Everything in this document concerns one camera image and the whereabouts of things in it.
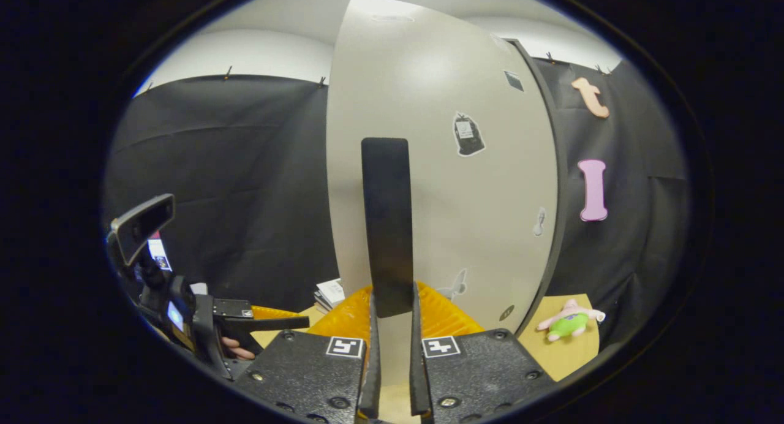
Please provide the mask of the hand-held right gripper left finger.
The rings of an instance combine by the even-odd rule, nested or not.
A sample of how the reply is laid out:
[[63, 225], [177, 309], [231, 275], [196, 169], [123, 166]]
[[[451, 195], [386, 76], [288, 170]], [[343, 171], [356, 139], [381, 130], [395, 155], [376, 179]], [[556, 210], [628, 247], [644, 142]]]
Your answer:
[[236, 379], [247, 399], [291, 422], [368, 422], [380, 413], [380, 385], [370, 286], [307, 331], [278, 332]]

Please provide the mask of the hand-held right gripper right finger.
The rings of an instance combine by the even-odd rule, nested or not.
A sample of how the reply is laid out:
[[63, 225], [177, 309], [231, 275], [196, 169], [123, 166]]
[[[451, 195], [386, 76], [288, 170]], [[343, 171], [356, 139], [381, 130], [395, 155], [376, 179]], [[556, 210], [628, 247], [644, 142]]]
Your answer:
[[556, 382], [513, 332], [485, 330], [414, 282], [411, 413], [422, 422], [498, 422], [540, 402]]

